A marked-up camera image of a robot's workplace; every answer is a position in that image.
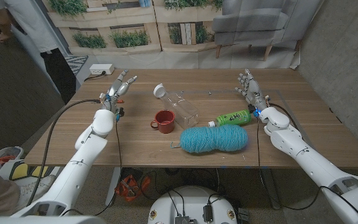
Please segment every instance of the white cap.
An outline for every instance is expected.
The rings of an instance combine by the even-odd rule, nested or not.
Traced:
[[[208,127],[215,127],[215,121],[208,122]]]
[[[162,83],[158,84],[155,88],[154,88],[154,96],[157,98],[161,98],[163,95],[166,94],[166,90],[164,88],[164,86],[162,85]]]

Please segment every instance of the black pants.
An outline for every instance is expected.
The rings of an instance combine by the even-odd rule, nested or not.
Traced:
[[[76,78],[67,64],[59,49],[51,50],[51,54],[42,52],[47,72],[53,80],[62,96],[62,100],[67,104],[75,94]]]

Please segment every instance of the red object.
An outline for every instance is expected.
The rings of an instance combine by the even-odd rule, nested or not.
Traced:
[[[174,120],[175,114],[172,111],[162,110],[155,115],[154,121],[150,123],[150,126],[158,129],[163,134],[168,134],[175,128]]]
[[[0,157],[0,164],[4,164],[5,162],[9,162],[11,159],[15,159],[16,156],[4,156]]]
[[[123,179],[123,181],[125,183],[127,183],[128,186],[132,187],[133,189],[135,189],[136,187],[139,188],[133,175],[129,175],[129,176],[125,177]],[[150,177],[145,177],[143,180],[143,183],[142,183],[142,191],[143,192],[146,191],[149,184],[150,184]],[[142,195],[142,191],[140,191],[140,189],[138,189],[134,192],[135,196],[128,196],[129,189],[127,187],[125,187],[122,182],[120,182],[118,184],[115,191],[116,191],[116,194],[123,196],[125,198],[125,201],[127,201],[127,202],[131,202],[131,201],[135,200],[135,198]]]

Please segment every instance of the white shirt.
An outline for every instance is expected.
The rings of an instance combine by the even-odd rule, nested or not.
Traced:
[[[0,0],[0,9],[7,7],[40,52],[58,48],[52,35],[32,6],[31,0]]]

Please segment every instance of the yarn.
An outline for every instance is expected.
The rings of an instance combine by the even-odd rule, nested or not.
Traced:
[[[188,128],[180,135],[179,145],[187,152],[201,153],[214,149],[232,152],[245,147],[247,140],[245,129],[238,125],[227,124],[218,128]]]

